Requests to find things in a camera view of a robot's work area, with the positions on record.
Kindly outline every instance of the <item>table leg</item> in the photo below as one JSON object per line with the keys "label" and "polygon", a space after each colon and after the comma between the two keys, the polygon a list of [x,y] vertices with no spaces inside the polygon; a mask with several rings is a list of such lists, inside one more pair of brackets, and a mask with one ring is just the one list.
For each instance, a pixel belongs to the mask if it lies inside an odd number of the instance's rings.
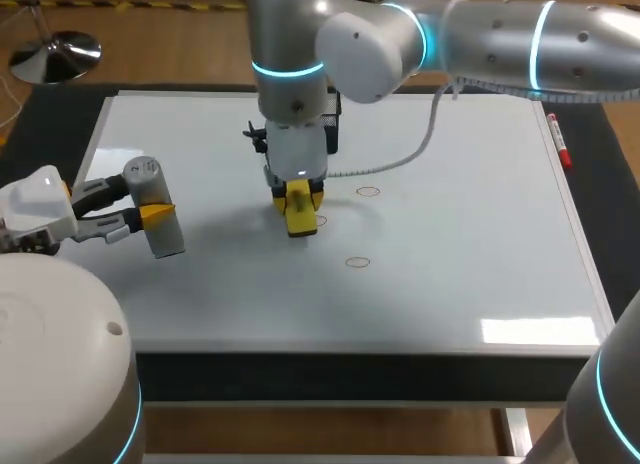
{"label": "table leg", "polygon": [[501,409],[502,431],[510,456],[524,457],[533,447],[525,409]]}

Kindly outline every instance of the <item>black mat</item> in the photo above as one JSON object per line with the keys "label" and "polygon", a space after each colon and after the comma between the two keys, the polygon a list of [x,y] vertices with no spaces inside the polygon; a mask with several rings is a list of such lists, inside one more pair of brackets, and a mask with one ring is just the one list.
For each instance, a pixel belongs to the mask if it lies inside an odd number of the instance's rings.
{"label": "black mat", "polygon": [[[119,90],[247,92],[247,86],[36,87],[0,154],[0,186],[54,164],[73,183],[105,97]],[[430,93],[412,87],[407,93]],[[545,105],[574,161],[567,180],[612,313],[640,288],[640,194],[599,105]],[[562,401],[584,359],[482,356],[139,354],[145,399]]]}

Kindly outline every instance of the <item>orange circle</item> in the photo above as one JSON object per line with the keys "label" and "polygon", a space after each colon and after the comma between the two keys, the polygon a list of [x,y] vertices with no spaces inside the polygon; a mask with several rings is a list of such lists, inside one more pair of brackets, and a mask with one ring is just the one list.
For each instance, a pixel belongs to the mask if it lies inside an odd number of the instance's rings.
{"label": "orange circle", "polygon": [[371,264],[371,260],[366,257],[350,257],[345,261],[345,264],[354,269],[363,269]]}
{"label": "orange circle", "polygon": [[361,187],[360,189],[358,189],[356,191],[356,194],[358,194],[359,196],[362,196],[362,197],[375,197],[378,194],[380,194],[380,189],[378,189],[377,187],[372,187],[372,186]]}

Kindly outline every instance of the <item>whiteboard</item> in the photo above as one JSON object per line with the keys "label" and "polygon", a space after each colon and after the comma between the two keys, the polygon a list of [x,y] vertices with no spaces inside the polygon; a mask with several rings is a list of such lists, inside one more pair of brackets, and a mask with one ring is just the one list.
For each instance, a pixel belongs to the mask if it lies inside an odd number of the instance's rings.
{"label": "whiteboard", "polygon": [[[343,102],[330,170],[413,152],[431,97]],[[254,94],[105,102],[79,177],[156,157],[187,251],[155,260],[138,234],[60,255],[109,286],[137,351],[588,356],[613,327],[538,103],[445,97],[425,153],[328,180],[326,223],[303,239],[271,205],[263,156],[241,134],[249,119],[264,122]]]}

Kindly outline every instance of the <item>white cylinder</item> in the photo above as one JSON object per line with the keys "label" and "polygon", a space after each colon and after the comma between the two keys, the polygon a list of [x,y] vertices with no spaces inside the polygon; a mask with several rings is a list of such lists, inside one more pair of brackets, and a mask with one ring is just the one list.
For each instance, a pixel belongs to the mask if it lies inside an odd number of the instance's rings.
{"label": "white cylinder", "polygon": [[0,256],[0,464],[139,464],[142,398],[124,315],[66,261]]}

